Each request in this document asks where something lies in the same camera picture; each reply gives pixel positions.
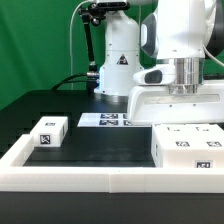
large white box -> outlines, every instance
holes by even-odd
[[[42,117],[30,134],[35,147],[60,147],[67,131],[67,117]]]
[[[223,168],[224,131],[209,124],[153,125],[151,153],[156,167]]]

black square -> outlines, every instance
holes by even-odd
[[[40,144],[41,145],[50,145],[51,136],[50,135],[40,135]]]
[[[127,114],[123,114],[123,119],[128,119],[128,115]]]
[[[101,125],[101,126],[117,126],[118,120],[100,120],[99,125]]]
[[[101,114],[101,119],[118,119],[118,114]]]
[[[128,120],[124,120],[124,126],[131,126],[131,123]]]
[[[176,142],[177,146],[180,146],[180,147],[190,147],[190,144],[188,142],[183,142],[183,141],[179,141],[179,142]]]
[[[220,142],[207,142],[209,147],[222,147]]]
[[[212,161],[196,161],[196,168],[212,168]]]
[[[55,123],[46,123],[45,126],[55,126]]]

metal cylinder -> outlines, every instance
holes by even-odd
[[[176,81],[169,86],[170,94],[193,94],[202,81],[203,62],[199,58],[170,60],[176,67]]]

printed label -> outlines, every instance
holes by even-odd
[[[220,142],[207,142],[210,147],[222,147]]]
[[[51,136],[50,135],[40,135],[40,144],[41,145],[50,145]]]
[[[117,126],[118,120],[100,120],[100,124],[103,126]]]
[[[158,147],[158,145],[156,144],[156,157],[158,157],[158,151],[159,151],[159,147]]]
[[[119,61],[117,62],[118,65],[128,65],[128,61],[124,54],[121,55]]]
[[[123,114],[123,119],[128,119],[127,114]]]
[[[198,131],[209,131],[208,128],[203,128],[203,127],[196,127],[196,129],[197,129]]]
[[[101,119],[118,119],[118,114],[101,114]]]
[[[175,128],[175,129],[170,129],[170,127],[167,127],[168,131],[180,131],[179,128]]]
[[[131,126],[131,123],[128,120],[124,120],[124,126]]]
[[[188,142],[176,142],[177,146],[180,147],[190,147],[190,144]]]
[[[196,161],[196,168],[212,168],[212,161]]]
[[[46,123],[45,126],[55,126],[55,123]]]

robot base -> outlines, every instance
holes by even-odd
[[[197,94],[170,95],[167,86],[136,86],[128,101],[133,125],[224,122],[224,80],[209,80]]]
[[[94,98],[114,103],[128,102],[128,96],[106,95],[102,93],[94,93]]]

